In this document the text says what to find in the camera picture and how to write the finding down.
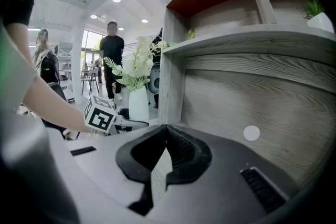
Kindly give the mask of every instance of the man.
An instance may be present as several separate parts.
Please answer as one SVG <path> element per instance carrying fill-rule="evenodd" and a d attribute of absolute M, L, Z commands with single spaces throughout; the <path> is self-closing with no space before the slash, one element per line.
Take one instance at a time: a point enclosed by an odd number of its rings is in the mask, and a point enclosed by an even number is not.
<path fill-rule="evenodd" d="M 108 36 L 104 37 L 100 41 L 100 55 L 103 57 L 109 57 L 117 65 L 121 65 L 121 55 L 124 50 L 124 40 L 117 36 L 118 25 L 116 22 L 109 22 L 107 24 Z M 108 67 L 104 61 L 104 76 L 106 83 L 106 90 L 108 97 L 111 101 L 114 101 L 113 87 L 112 84 L 115 82 L 115 94 L 119 101 L 122 100 L 121 96 L 121 84 L 115 80 L 112 74 L 112 68 Z"/>

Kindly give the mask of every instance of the chair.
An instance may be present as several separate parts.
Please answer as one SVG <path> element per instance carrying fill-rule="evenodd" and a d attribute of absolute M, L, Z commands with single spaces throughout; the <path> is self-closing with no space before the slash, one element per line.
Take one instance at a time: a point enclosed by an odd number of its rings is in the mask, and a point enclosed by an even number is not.
<path fill-rule="evenodd" d="M 92 84 L 93 78 L 95 79 L 96 86 L 97 86 L 97 91 L 99 93 L 98 84 L 97 84 L 98 71 L 99 71 L 98 67 L 95 67 L 92 71 L 89 71 L 88 73 L 84 73 L 84 77 L 81 79 L 82 82 L 83 82 L 83 84 L 82 84 L 82 94 L 84 92 L 84 82 L 88 81 L 89 85 L 90 85 L 89 95 L 91 95 L 91 91 L 92 91 L 91 84 Z"/>

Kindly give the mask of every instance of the sleeve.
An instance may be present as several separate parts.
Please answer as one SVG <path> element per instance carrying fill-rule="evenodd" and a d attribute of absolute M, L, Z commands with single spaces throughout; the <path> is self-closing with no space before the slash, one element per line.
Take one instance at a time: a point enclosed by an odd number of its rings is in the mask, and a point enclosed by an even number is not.
<path fill-rule="evenodd" d="M 121 41 L 120 41 L 120 49 L 124 49 L 125 47 L 125 41 L 123 40 L 123 38 L 121 38 Z"/>
<path fill-rule="evenodd" d="M 99 50 L 104 50 L 104 38 L 102 38 L 102 40 L 99 43 Z"/>

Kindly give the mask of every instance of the woman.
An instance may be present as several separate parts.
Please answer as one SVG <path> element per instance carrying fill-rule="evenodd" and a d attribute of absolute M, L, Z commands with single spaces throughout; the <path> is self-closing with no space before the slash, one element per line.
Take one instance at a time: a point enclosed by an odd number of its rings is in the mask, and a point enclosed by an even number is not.
<path fill-rule="evenodd" d="M 46 29 L 42 29 L 37 34 L 36 43 L 38 47 L 33 56 L 35 70 L 46 83 L 58 83 L 58 61 L 53 52 L 48 48 L 48 31 Z M 61 134 L 66 130 L 66 128 L 50 123 L 44 119 L 42 119 L 42 122 L 45 127 L 55 128 L 59 130 Z"/>

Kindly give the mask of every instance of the backpack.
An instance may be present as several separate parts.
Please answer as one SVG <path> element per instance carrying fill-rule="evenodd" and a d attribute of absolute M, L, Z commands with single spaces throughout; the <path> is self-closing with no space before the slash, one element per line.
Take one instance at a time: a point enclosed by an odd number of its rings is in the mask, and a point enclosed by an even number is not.
<path fill-rule="evenodd" d="M 58 59 L 51 51 L 42 60 L 40 76 L 46 83 L 59 83 L 60 81 Z"/>

